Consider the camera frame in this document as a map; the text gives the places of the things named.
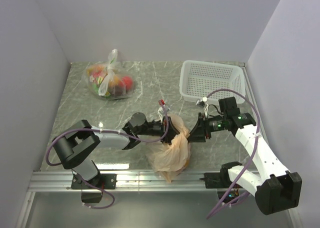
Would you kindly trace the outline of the beige plastic bag orange prints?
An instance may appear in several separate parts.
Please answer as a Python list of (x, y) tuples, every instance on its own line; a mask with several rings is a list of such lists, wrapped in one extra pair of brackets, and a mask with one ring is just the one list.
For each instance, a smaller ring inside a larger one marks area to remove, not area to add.
[(154, 172), (171, 183), (189, 164), (191, 144), (187, 138), (189, 129), (183, 119), (176, 114), (169, 114), (179, 134), (175, 135), (171, 144), (153, 142), (146, 145), (146, 157)]

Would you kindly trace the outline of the white perforated plastic basket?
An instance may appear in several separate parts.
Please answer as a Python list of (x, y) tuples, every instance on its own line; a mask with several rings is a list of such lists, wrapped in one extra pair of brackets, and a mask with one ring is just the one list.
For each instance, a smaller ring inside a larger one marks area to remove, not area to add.
[(246, 95), (243, 70), (236, 65), (186, 60), (182, 63), (179, 92), (186, 102), (195, 103), (218, 89)]

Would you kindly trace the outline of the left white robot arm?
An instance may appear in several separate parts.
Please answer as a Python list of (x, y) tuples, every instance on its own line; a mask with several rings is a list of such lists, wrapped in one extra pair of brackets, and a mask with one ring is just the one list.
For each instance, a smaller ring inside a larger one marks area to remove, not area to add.
[(87, 120), (81, 120), (66, 130), (65, 135), (56, 137), (52, 147), (60, 164), (77, 174), (76, 182), (95, 189), (102, 186), (103, 178), (96, 164), (89, 159), (91, 152), (95, 148), (130, 150), (141, 143), (140, 135), (160, 137), (146, 155), (153, 170), (168, 183), (186, 168), (191, 153), (187, 140), (189, 130), (174, 114), (147, 121), (143, 113), (137, 112), (120, 130), (98, 129)]

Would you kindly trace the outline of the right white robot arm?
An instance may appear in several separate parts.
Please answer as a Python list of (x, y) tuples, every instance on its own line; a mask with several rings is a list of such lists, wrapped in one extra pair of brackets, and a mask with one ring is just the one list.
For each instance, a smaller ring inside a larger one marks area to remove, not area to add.
[(234, 97), (220, 99), (218, 103), (221, 114), (208, 117), (200, 113), (188, 141), (204, 143), (214, 132), (229, 131), (248, 152), (248, 162), (254, 163), (258, 174), (238, 161), (229, 162), (221, 166), (217, 178), (213, 173), (205, 173), (206, 188), (243, 188), (254, 196), (264, 215), (297, 207), (302, 188), (301, 176), (290, 172), (281, 163), (260, 134), (255, 119), (249, 113), (241, 113)]

